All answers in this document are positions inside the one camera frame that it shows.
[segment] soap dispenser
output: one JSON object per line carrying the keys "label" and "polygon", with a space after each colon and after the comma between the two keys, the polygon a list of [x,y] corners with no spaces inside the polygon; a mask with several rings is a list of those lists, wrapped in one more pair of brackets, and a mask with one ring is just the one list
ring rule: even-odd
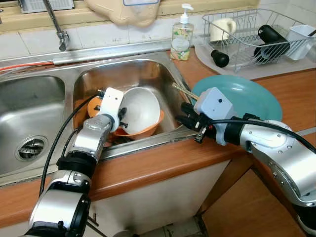
{"label": "soap dispenser", "polygon": [[173,25],[170,58],[177,60],[188,60],[190,55],[190,45],[193,36],[194,25],[189,23],[187,10],[193,10],[190,4],[182,4],[184,13],[180,22]]}

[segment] sink basin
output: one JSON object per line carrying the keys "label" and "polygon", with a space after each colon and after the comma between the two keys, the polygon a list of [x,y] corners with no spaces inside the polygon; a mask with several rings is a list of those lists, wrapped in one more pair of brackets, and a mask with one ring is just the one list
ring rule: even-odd
{"label": "sink basin", "polygon": [[[195,132],[175,120],[181,114],[181,103],[189,99],[171,86],[173,82],[188,88],[165,52],[0,77],[0,185],[41,175],[62,122],[98,89],[148,88],[165,113],[153,136],[137,141],[115,140],[104,149],[101,160],[194,136]],[[68,136],[87,118],[85,106],[66,126],[48,172],[56,170],[55,163]]]}
{"label": "sink basin", "polygon": [[51,76],[0,83],[0,174],[47,156],[64,111],[64,83]]}
{"label": "sink basin", "polygon": [[[78,78],[74,86],[74,105],[80,104],[98,89],[113,87],[125,92],[132,87],[145,87],[158,98],[160,108],[165,114],[155,134],[170,132],[180,125],[174,118],[181,114],[180,105],[185,101],[172,88],[173,82],[175,80],[168,69],[155,61],[140,59],[102,65],[84,72]],[[76,117],[74,124],[82,124],[87,118],[87,115]]]}

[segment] wooden countertop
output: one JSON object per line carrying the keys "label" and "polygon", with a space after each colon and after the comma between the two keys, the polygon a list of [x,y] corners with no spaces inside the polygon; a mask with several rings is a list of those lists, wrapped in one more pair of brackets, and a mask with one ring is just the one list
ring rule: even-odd
{"label": "wooden countertop", "polygon": [[[174,60],[174,63],[191,88],[202,78],[216,75],[193,51],[188,61]],[[316,126],[316,70],[256,82],[276,96],[283,109],[283,122],[294,131]],[[315,141],[315,136],[309,135],[309,139]],[[111,197],[241,154],[244,151],[233,145],[222,147],[210,139],[201,145],[191,139],[101,162],[93,176],[90,197],[93,201]],[[39,187],[37,179],[0,189],[0,228],[28,220]]]}

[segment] faucet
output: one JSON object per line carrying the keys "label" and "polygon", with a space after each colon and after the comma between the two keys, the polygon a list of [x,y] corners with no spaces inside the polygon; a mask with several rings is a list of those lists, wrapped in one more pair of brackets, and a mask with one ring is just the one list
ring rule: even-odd
{"label": "faucet", "polygon": [[67,49],[67,45],[68,45],[68,41],[69,41],[69,35],[67,34],[67,31],[63,31],[58,22],[57,22],[57,19],[56,19],[56,16],[54,14],[54,11],[50,5],[50,2],[49,0],[43,0],[44,1],[44,4],[45,4],[45,7],[47,9],[47,12],[50,16],[50,18],[52,19],[54,25],[55,25],[55,28],[57,30],[57,36],[59,38],[59,50],[60,51],[66,51]]}
{"label": "faucet", "polygon": [[[0,12],[3,12],[3,9],[0,8]],[[0,24],[2,24],[1,17],[0,17]]]}

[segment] sink drain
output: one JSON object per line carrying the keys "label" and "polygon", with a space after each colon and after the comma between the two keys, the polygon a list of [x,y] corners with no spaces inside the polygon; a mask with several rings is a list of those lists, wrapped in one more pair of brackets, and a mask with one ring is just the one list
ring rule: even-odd
{"label": "sink drain", "polygon": [[47,139],[43,136],[33,136],[25,140],[16,150],[16,157],[22,161],[34,160],[43,152]]}

